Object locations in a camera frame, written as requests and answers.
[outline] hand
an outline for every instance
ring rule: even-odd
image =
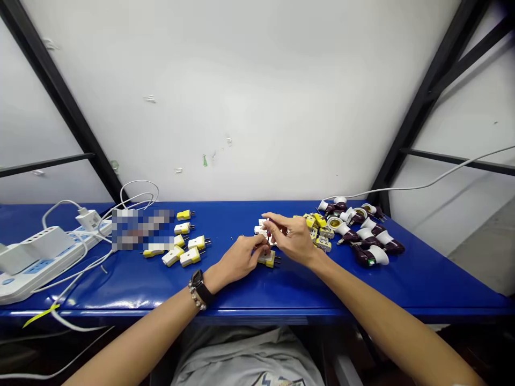
[[[284,217],[275,213],[264,213],[263,229],[272,234],[272,242],[276,242],[281,251],[287,256],[305,266],[317,259],[320,249],[313,245],[310,230],[303,217]]]
[[[227,284],[244,278],[256,268],[259,255],[269,249],[263,235],[239,236],[220,261],[204,274],[205,286],[215,294]]]

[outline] power strip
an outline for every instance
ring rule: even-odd
[[[104,220],[102,233],[111,233],[112,223]],[[76,232],[85,231],[84,227],[78,227]],[[21,302],[32,295],[32,291],[51,281],[60,272],[71,266],[84,253],[84,246],[74,235],[70,235],[75,244],[62,251],[53,259],[38,260],[22,272],[15,275],[8,273],[0,274],[0,305],[8,305]],[[88,250],[97,245],[102,239],[94,235],[81,236],[87,245]]]

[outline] black metal frame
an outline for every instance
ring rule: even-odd
[[[462,0],[445,36],[422,80],[422,83],[406,113],[404,121],[388,151],[372,190],[388,188],[394,182],[407,155],[435,159],[453,164],[460,164],[466,159],[444,154],[435,154],[411,147],[428,119],[442,91],[463,74],[484,53],[500,39],[514,29],[513,8],[507,6],[507,16],[488,33],[475,47],[460,59],[477,26],[483,18],[490,1]],[[488,170],[495,173],[514,175],[515,168],[490,162],[471,162],[468,167]],[[374,205],[381,205],[390,216],[390,204],[387,191],[370,193],[367,200]]]
[[[19,0],[0,0],[0,16],[84,152],[82,155],[2,169],[0,177],[88,159],[114,202],[120,203],[122,184],[21,2]],[[128,199],[125,192],[123,192],[122,198]]]

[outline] bracelet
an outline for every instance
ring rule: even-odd
[[[195,305],[200,308],[200,311],[204,311],[206,309],[205,303],[198,297],[196,288],[192,285],[192,281],[190,280],[188,283],[189,292],[192,295],[192,299],[195,302]]]

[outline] blue tabletop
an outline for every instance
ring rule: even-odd
[[[360,206],[364,201],[349,202]],[[149,209],[170,209],[176,213],[195,211],[190,220],[196,226],[191,237],[211,237],[202,260],[185,268],[176,263],[165,266],[161,256],[145,259],[139,251],[118,251],[105,263],[105,274],[94,269],[83,275],[60,307],[64,317],[80,317],[99,323],[107,318],[141,317],[184,288],[192,273],[215,264],[236,238],[253,235],[261,213],[271,211],[293,216],[313,212],[318,202],[174,202],[155,203]],[[112,204],[84,204],[99,213]],[[0,242],[16,243],[41,230],[41,217],[50,205],[1,205]],[[76,209],[61,205],[48,217],[48,225],[66,231],[75,229]],[[358,265],[349,246],[337,246],[329,256],[349,272],[425,322],[451,323],[480,321],[515,314],[513,303],[456,266],[391,219],[384,226],[406,246],[401,256],[390,256],[390,264],[366,269]],[[101,242],[87,258],[65,275],[85,268],[107,253],[111,245]],[[283,257],[280,268],[262,264],[246,278],[231,284],[217,295],[210,309],[202,313],[203,323],[289,323],[331,322],[350,317],[339,299],[311,271]],[[29,299],[0,307],[0,316],[27,318],[48,309],[52,297],[67,284],[32,295]]]

